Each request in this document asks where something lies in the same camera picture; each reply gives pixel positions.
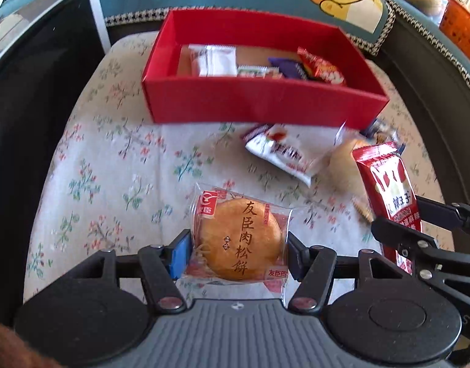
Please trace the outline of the silver snack bar wrapper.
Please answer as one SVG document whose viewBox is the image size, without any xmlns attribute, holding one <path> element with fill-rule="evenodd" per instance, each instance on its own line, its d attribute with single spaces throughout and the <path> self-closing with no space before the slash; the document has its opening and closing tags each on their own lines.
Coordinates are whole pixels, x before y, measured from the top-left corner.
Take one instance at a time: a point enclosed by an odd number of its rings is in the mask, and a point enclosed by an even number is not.
<svg viewBox="0 0 470 368">
<path fill-rule="evenodd" d="M 237 49 L 235 47 L 190 44 L 188 52 L 193 76 L 237 75 Z"/>
</svg>

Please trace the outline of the small white green snack packet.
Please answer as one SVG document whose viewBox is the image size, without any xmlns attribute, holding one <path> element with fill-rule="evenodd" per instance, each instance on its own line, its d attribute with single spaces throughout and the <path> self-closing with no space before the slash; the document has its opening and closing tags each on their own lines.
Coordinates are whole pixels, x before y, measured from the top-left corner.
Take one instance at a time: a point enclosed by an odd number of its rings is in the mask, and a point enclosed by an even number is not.
<svg viewBox="0 0 470 368">
<path fill-rule="evenodd" d="M 237 68 L 238 77 L 281 79 L 283 74 L 278 67 L 241 65 Z"/>
</svg>

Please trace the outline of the floral seat cushion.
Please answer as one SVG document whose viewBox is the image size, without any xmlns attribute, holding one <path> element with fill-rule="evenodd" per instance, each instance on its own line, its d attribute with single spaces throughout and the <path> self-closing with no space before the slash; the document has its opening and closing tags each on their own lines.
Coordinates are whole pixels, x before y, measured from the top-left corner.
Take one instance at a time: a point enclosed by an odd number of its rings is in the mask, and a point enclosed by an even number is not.
<svg viewBox="0 0 470 368">
<path fill-rule="evenodd" d="M 25 298 L 98 250 L 134 254 L 170 243 L 191 224 L 198 184 L 290 208 L 290 229 L 306 245 L 347 256 L 380 249 L 352 196 L 325 173 L 307 187 L 249 153 L 246 124 L 154 124 L 140 80 L 156 36 L 116 42 L 78 98 L 34 220 Z"/>
</svg>

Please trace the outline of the round meat floss cake packet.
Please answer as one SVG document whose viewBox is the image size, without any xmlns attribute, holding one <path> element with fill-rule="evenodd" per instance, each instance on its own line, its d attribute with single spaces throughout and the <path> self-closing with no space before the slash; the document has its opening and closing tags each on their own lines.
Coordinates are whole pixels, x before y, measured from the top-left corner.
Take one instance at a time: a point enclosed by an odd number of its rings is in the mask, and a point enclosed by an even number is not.
<svg viewBox="0 0 470 368">
<path fill-rule="evenodd" d="M 198 299 L 285 299 L 292 209 L 208 184 L 191 205 L 192 253 L 178 285 Z"/>
</svg>

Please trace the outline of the white red snack packet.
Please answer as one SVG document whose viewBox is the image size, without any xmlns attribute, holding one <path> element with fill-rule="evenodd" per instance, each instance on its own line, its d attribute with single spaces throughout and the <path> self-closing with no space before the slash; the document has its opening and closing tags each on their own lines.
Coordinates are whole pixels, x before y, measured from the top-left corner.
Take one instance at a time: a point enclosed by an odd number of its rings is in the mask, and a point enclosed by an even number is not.
<svg viewBox="0 0 470 368">
<path fill-rule="evenodd" d="M 242 136 L 251 154 L 297 178 L 306 186 L 343 142 L 346 126 L 312 127 L 261 124 Z"/>
</svg>

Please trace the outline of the blue wafer biscuit packet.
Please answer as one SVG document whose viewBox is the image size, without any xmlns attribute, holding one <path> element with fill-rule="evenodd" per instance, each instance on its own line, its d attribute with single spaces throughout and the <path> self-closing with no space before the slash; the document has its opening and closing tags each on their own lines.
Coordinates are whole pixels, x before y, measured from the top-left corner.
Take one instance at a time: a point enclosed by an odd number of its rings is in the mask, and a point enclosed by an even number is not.
<svg viewBox="0 0 470 368">
<path fill-rule="evenodd" d="M 308 79 L 305 69 L 298 61 L 289 58 L 269 57 L 268 62 L 270 62 L 272 66 L 277 67 L 280 73 L 287 79 L 303 81 Z"/>
</svg>

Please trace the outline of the red chips packet in box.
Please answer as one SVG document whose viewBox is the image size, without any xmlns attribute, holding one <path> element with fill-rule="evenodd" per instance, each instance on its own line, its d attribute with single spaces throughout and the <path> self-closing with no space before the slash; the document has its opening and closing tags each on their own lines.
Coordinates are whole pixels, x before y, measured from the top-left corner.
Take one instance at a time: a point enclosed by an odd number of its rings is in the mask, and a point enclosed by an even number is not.
<svg viewBox="0 0 470 368">
<path fill-rule="evenodd" d="M 313 80 L 325 82 L 332 86 L 346 86 L 345 76 L 340 69 L 331 62 L 310 53 L 305 48 L 298 48 L 297 55 L 303 67 Z"/>
</svg>

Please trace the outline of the red cardboard box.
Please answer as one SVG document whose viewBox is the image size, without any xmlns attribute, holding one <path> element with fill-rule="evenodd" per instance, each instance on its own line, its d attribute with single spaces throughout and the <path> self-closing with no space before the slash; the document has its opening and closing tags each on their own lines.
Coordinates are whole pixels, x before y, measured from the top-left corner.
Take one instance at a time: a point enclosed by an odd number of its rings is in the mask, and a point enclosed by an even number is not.
<svg viewBox="0 0 470 368">
<path fill-rule="evenodd" d="M 180 69 L 190 44 L 246 51 L 306 48 L 336 65 L 345 86 L 236 76 L 199 77 Z M 144 67 L 142 86 L 158 124 L 253 122 L 326 125 L 363 130 L 389 102 L 364 57 L 340 28 L 287 15 L 248 10 L 174 9 Z"/>
</svg>

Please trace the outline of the red spicy strip packet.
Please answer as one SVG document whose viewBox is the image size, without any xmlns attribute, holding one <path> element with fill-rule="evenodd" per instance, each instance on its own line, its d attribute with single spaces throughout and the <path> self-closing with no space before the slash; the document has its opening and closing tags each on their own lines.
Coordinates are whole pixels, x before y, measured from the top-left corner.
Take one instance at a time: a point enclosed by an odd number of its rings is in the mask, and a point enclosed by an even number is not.
<svg viewBox="0 0 470 368">
<path fill-rule="evenodd" d="M 374 216 L 421 232 L 417 199 L 395 143 L 363 146 L 352 157 Z"/>
</svg>

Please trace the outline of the steamed egg cake packet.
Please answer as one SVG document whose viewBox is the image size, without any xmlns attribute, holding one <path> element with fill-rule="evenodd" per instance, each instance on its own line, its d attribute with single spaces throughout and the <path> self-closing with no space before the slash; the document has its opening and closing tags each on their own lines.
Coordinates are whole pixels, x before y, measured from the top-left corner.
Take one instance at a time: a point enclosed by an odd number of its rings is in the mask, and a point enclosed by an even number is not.
<svg viewBox="0 0 470 368">
<path fill-rule="evenodd" d="M 334 139 L 334 149 L 330 153 L 327 172 L 334 186 L 344 194 L 352 196 L 356 211 L 371 223 L 374 219 L 361 174 L 352 152 L 362 147 L 383 144 L 391 141 L 401 154 L 406 144 L 401 141 L 398 131 L 380 119 L 375 119 L 364 133 L 346 128 L 343 124 Z"/>
</svg>

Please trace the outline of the orange plastic basket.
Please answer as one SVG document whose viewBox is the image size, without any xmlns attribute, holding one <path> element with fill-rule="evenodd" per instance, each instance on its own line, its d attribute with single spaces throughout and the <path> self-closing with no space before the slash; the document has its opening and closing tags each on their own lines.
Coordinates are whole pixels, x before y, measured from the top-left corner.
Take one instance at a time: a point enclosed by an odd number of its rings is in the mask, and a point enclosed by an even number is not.
<svg viewBox="0 0 470 368">
<path fill-rule="evenodd" d="M 470 13 L 456 0 L 447 0 L 440 30 L 470 59 Z"/>
</svg>

